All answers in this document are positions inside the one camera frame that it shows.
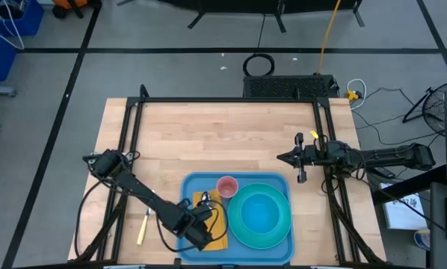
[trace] utensil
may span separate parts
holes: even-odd
[[[147,219],[149,218],[151,212],[152,209],[148,208],[146,211],[146,216],[144,217],[144,220],[142,220],[141,230],[139,231],[139,236],[137,237],[138,245],[142,245],[142,242],[144,242],[144,236],[146,234],[146,228],[147,228]]]
[[[213,200],[213,199],[212,199],[212,195],[210,195],[210,192],[209,192],[209,191],[204,191],[204,192],[202,193],[202,198],[200,199],[200,201],[206,202],[207,206],[208,206],[210,209],[213,209],[213,208],[215,207],[215,202],[207,202],[207,201],[209,201],[209,200]]]

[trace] fan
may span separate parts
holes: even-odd
[[[447,83],[437,89],[428,88],[426,94],[404,115],[403,123],[423,117],[426,124],[433,131],[442,136],[445,135],[445,92]],[[423,102],[421,115],[408,118],[411,113]]]

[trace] black cable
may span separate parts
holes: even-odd
[[[262,27],[261,27],[261,29],[260,29],[259,43],[258,43],[258,45],[257,45],[257,48],[258,48],[258,49],[260,48],[260,41],[262,40],[263,27],[264,27],[264,25],[265,25],[265,18],[266,18],[266,17],[267,17],[267,15],[266,15],[266,14],[263,14],[263,21],[262,21]],[[271,56],[268,55],[268,54],[265,54],[265,53],[256,53],[256,52],[254,52],[252,56],[250,56],[250,57],[248,57],[247,59],[245,59],[243,69],[244,69],[244,74],[245,74],[246,76],[254,76],[254,75],[251,75],[251,74],[248,72],[248,69],[247,69],[248,63],[250,62],[250,60],[252,60],[252,59],[254,59],[254,58],[264,58],[264,59],[267,59],[267,60],[270,62],[270,70],[269,70],[266,74],[264,74],[264,76],[265,76],[265,75],[273,75],[273,73],[274,73],[274,71],[275,71],[275,60],[274,60],[274,58],[271,57]]]
[[[126,156],[124,156],[122,153],[119,153],[119,156],[120,156],[120,159],[121,159],[121,162],[122,162],[121,165],[123,165],[124,167],[126,167],[126,160],[127,160]],[[104,178],[102,178],[102,177],[96,175],[96,174],[92,171],[92,167],[90,166],[89,163],[87,163],[87,167],[88,167],[88,169],[89,169],[90,174],[91,174],[92,176],[94,176],[95,178],[97,178],[97,179],[99,180],[99,182],[101,182],[101,183],[102,183],[105,187],[107,187],[109,190],[114,191],[115,193],[117,193],[117,194],[121,194],[121,195],[127,195],[127,196],[130,196],[130,197],[141,197],[141,198],[144,198],[144,199],[148,200],[148,203],[150,203],[150,204],[153,205],[153,207],[154,207],[154,212],[155,212],[155,221],[156,221],[156,223],[157,223],[157,230],[158,230],[158,233],[159,233],[159,235],[160,235],[160,238],[161,238],[162,243],[164,244],[164,246],[165,246],[169,251],[174,252],[174,253],[180,253],[180,252],[183,252],[183,251],[192,250],[192,249],[194,249],[194,248],[197,247],[197,246],[194,245],[194,246],[190,246],[190,247],[184,247],[184,248],[181,248],[181,249],[178,249],[178,250],[175,250],[175,249],[173,249],[172,247],[170,247],[169,244],[165,241],[165,239],[164,239],[164,235],[162,234],[161,226],[160,226],[160,223],[159,223],[159,221],[158,221],[159,218],[160,218],[160,217],[159,217],[159,214],[158,214],[158,211],[159,211],[159,210],[158,210],[158,208],[157,208],[157,204],[153,201],[153,198],[146,197],[146,196],[144,196],[144,195],[140,195],[140,194],[133,194],[133,193],[131,193],[131,192],[118,191],[118,190],[112,188],[110,185],[107,184],[107,183],[111,183],[110,180],[108,180],[108,179],[104,179]],[[215,201],[215,200],[206,200],[206,202],[213,202],[213,203],[218,204],[218,205],[222,208],[222,210],[223,210],[225,216],[227,216],[226,209],[224,208],[224,205],[222,205],[220,202]],[[225,236],[225,234],[227,233],[227,231],[228,231],[228,226],[229,226],[229,221],[228,221],[227,217],[225,217],[225,219],[226,219],[225,231],[223,231],[223,234],[222,234],[221,236],[219,236],[219,237],[217,237],[217,238],[213,238],[213,239],[211,240],[211,242],[221,239],[221,238],[222,238],[223,236]],[[214,220],[214,223],[212,224],[212,228],[213,228],[213,226],[214,226],[214,224],[215,224],[216,221],[217,221],[217,218]]]
[[[379,183],[383,183],[383,184],[388,185],[388,183],[384,182],[383,180],[378,179],[378,177],[377,177],[376,175],[374,175],[374,176],[375,176],[374,179],[376,179]],[[431,202],[429,199],[426,199],[426,198],[422,197],[422,196],[419,195],[419,194],[415,194],[415,195],[416,195],[417,197],[419,197],[419,199],[425,200],[425,201],[427,201],[427,202]]]
[[[260,48],[260,41],[262,40],[262,34],[263,34],[263,26],[265,25],[265,18],[267,17],[267,14],[263,14],[263,21],[262,21],[262,27],[260,28],[260,36],[259,36],[259,43],[257,44],[256,48]]]
[[[399,91],[401,93],[401,95],[404,96],[404,98],[406,98],[406,100],[411,104],[411,105],[415,105],[410,98],[408,98],[408,96],[406,96],[406,94],[403,93],[403,90],[401,89],[389,89],[389,88],[385,88],[385,87],[379,87],[375,92],[370,93],[369,95],[366,96],[366,98],[370,98],[370,96],[372,96],[373,94],[379,92],[380,90],[389,90],[389,91]]]
[[[321,191],[323,191],[324,194],[332,194],[332,193],[334,193],[334,192],[338,189],[338,187],[340,186],[340,182],[337,181],[337,182],[336,182],[336,186],[333,187],[333,189],[332,189],[331,191],[326,191],[325,189],[323,189],[323,186],[324,186],[325,182],[327,182],[326,179],[325,179],[323,182],[321,182],[321,186],[320,186]]]
[[[380,136],[380,131],[378,131],[378,129],[376,128],[376,127],[374,127],[372,124],[370,124],[370,123],[368,123],[368,121],[366,121],[365,120],[365,118],[362,116],[362,115],[360,115],[358,112],[356,112],[356,111],[351,111],[351,112],[353,112],[353,113],[355,113],[356,115],[358,115],[369,127],[372,127],[375,131],[376,131],[376,133],[377,133],[377,135],[378,135],[378,140],[380,141],[380,143],[381,144],[383,144],[383,145],[387,145],[387,146],[394,146],[394,145],[399,145],[399,144],[401,144],[401,143],[405,143],[405,142],[408,142],[408,141],[412,141],[412,140],[416,140],[416,139],[419,139],[419,138],[424,138],[424,137],[430,137],[430,136],[432,136],[432,135],[438,135],[438,133],[437,132],[434,132],[434,133],[432,133],[432,134],[426,134],[426,135],[422,135],[422,136],[419,136],[419,137],[414,137],[414,138],[410,138],[410,139],[406,139],[406,140],[403,140],[403,141],[400,141],[400,142],[397,142],[397,143],[386,143],[386,142],[383,142],[382,140],[381,140],[381,136]]]
[[[371,181],[370,181],[370,183],[371,183],[372,185],[370,185],[370,183],[368,183],[368,182],[365,182],[365,183],[366,183],[368,186],[370,186],[370,187],[373,185],[373,186],[377,189],[377,191],[380,191],[382,194],[388,196],[388,197],[389,197],[390,199],[392,199],[392,200],[397,200],[397,201],[399,201],[400,203],[402,203],[403,205],[405,205],[406,207],[408,207],[409,209],[411,209],[411,211],[417,213],[418,216],[424,218],[426,221],[429,221],[430,223],[434,224],[436,227],[438,227],[439,229],[441,229],[442,231],[444,231],[445,233],[447,233],[447,230],[446,230],[443,226],[439,225],[437,222],[433,221],[433,220],[430,219],[429,217],[426,217],[426,216],[424,216],[423,214],[419,213],[419,212],[418,212],[416,209],[414,209],[411,205],[408,205],[406,202],[404,202],[404,201],[402,201],[402,200],[400,200],[400,199],[396,199],[396,197],[394,197],[394,196],[391,195],[391,194],[388,194],[386,191],[381,190],[378,186],[374,185],[373,182],[371,182]]]
[[[211,226],[210,226],[210,229],[209,229],[209,232],[210,233],[212,233],[212,229],[214,229],[214,225],[217,223],[217,219],[218,219],[218,209],[216,209],[216,208],[212,208],[212,209],[210,209],[210,211],[212,211],[212,210],[215,210],[216,212],[217,212],[217,214],[216,214],[216,216],[215,216],[215,219],[214,219],[214,222],[211,224]]]
[[[130,160],[130,162],[132,162],[132,161],[135,161],[135,160],[137,160],[140,156],[141,156],[141,153],[139,152],[139,151],[137,151],[137,150],[135,150],[134,152],[127,152],[127,154],[126,155],[128,155],[129,153],[134,153],[134,156],[132,157],[132,159]],[[91,168],[90,168],[90,164],[89,163],[87,163],[87,168],[88,168],[88,170],[89,171],[91,171]],[[76,257],[79,257],[79,251],[78,251],[78,244],[77,244],[77,239],[78,239],[78,234],[79,234],[79,225],[80,225],[80,222],[81,222],[81,212],[82,212],[82,208],[83,208],[83,206],[84,206],[84,202],[85,202],[85,200],[87,199],[87,197],[89,196],[89,194],[97,187],[97,186],[99,186],[99,184],[101,184],[101,183],[103,183],[102,181],[98,181],[95,185],[93,185],[92,187],[90,187],[90,189],[86,192],[86,194],[84,195],[84,197],[82,197],[82,200],[81,200],[81,204],[79,205],[79,208],[78,208],[78,211],[77,211],[77,219],[76,219],[76,222],[75,222],[75,231],[74,231],[74,252],[75,252],[75,255],[76,255]],[[107,185],[107,184],[105,184],[104,183],[104,185],[107,187],[107,188],[111,188],[111,186],[109,186],[109,185]]]
[[[398,175],[395,176],[395,178],[399,178],[400,175],[405,172],[406,170],[408,170],[408,167],[405,167]]]
[[[77,238],[78,238],[78,234],[79,234],[79,224],[81,221],[82,207],[84,205],[85,200],[89,196],[90,192],[93,191],[95,188],[97,188],[97,186],[99,186],[100,184],[101,184],[101,182],[98,181],[96,184],[94,184],[92,187],[90,187],[90,189],[86,192],[84,197],[82,197],[81,204],[79,205],[79,209],[77,210],[77,221],[75,222],[75,231],[74,231],[74,252],[75,252],[76,257],[79,257],[79,250],[77,247]]]
[[[352,151],[358,153],[362,159],[362,161],[358,164],[357,167],[357,174],[355,176],[357,176],[358,180],[363,180],[363,178],[365,178],[365,174],[366,174],[366,160],[365,160],[365,156],[363,156],[363,154],[361,153],[361,151],[359,151],[358,149],[351,149]],[[360,167],[361,164],[363,163],[363,173],[361,174],[361,176],[358,176],[360,174]]]
[[[428,144],[428,147],[431,146],[431,144],[440,136],[441,134],[438,134],[433,138],[433,140]]]

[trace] white cable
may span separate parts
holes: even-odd
[[[20,41],[20,43],[21,43],[21,47],[18,47],[18,46],[16,46],[16,45],[14,45],[11,41],[7,40],[7,39],[6,39],[5,37],[3,37],[2,35],[0,35],[0,38],[2,38],[4,41],[6,41],[6,42],[8,42],[9,44],[11,44],[14,48],[23,50],[23,49],[25,49],[25,47],[24,47],[24,43],[22,42],[21,35],[19,34],[19,31],[17,31],[17,27],[16,27],[16,25],[14,24],[13,15],[11,14],[11,10],[9,9],[9,6],[7,5],[7,0],[4,0],[3,2],[4,2],[4,5],[6,6],[7,13],[9,14],[9,18],[10,18],[10,20],[11,20],[11,23],[12,23],[13,26],[14,26],[14,30],[16,30],[16,34],[17,34],[17,37],[19,38],[19,41]],[[6,24],[4,23],[4,19],[2,20],[2,23],[4,24],[4,26],[5,26],[5,28],[7,29],[7,31],[8,31],[11,35],[14,36],[14,34],[13,34],[11,31],[9,31],[9,29],[8,29],[7,26],[6,26]]]
[[[350,84],[351,84],[352,82],[355,82],[355,81],[359,81],[359,82],[361,82],[361,84],[363,85],[363,101],[362,101],[359,105],[357,105],[356,107],[351,108],[351,110],[354,110],[354,109],[356,109],[356,108],[359,108],[360,106],[362,106],[362,105],[365,103],[365,100],[366,100],[366,84],[365,84],[365,82],[364,82],[362,79],[355,78],[355,79],[350,80],[350,81],[346,84],[346,90],[347,90],[347,91],[350,90]]]

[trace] yellow cable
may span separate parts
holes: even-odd
[[[336,2],[335,10],[333,11],[333,15],[331,16],[330,24],[327,28],[327,33],[325,34],[325,38],[323,39],[323,46],[321,47],[321,54],[320,54],[320,64],[318,65],[318,71],[317,74],[321,74],[321,66],[323,65],[323,55],[325,52],[325,47],[327,46],[327,40],[328,40],[328,34],[330,33],[331,26],[333,25],[333,20],[335,19],[336,11],[338,10],[338,7],[340,6],[340,2],[342,0],[338,0]]]

